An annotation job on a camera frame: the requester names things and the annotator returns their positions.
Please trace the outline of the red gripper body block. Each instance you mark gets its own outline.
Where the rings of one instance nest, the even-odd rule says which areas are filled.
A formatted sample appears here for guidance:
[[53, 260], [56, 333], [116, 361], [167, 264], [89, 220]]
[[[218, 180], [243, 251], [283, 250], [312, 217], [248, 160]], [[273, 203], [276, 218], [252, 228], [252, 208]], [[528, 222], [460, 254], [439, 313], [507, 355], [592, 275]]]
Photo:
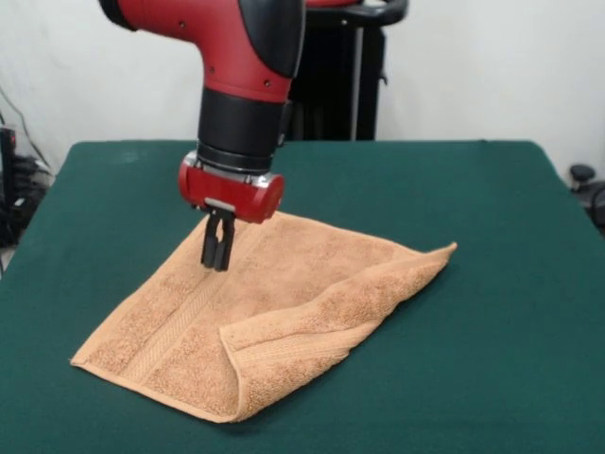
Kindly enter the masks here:
[[178, 187], [188, 203], [202, 210], [218, 208], [248, 223], [261, 224], [277, 211], [285, 179], [272, 173], [241, 174], [204, 165], [190, 151], [181, 162]]

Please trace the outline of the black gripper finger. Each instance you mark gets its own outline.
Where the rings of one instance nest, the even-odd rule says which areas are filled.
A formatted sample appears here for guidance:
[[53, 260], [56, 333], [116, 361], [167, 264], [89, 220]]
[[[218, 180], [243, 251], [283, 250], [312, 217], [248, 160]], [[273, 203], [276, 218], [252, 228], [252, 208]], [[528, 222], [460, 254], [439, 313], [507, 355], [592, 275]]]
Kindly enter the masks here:
[[221, 218], [216, 213], [211, 213], [207, 217], [200, 259], [200, 263], [206, 269], [216, 269], [216, 252], [219, 244], [216, 231], [220, 221]]
[[224, 218], [221, 221], [221, 229], [222, 236], [216, 238], [214, 259], [214, 269], [216, 271], [226, 271], [229, 268], [235, 235], [234, 219]]

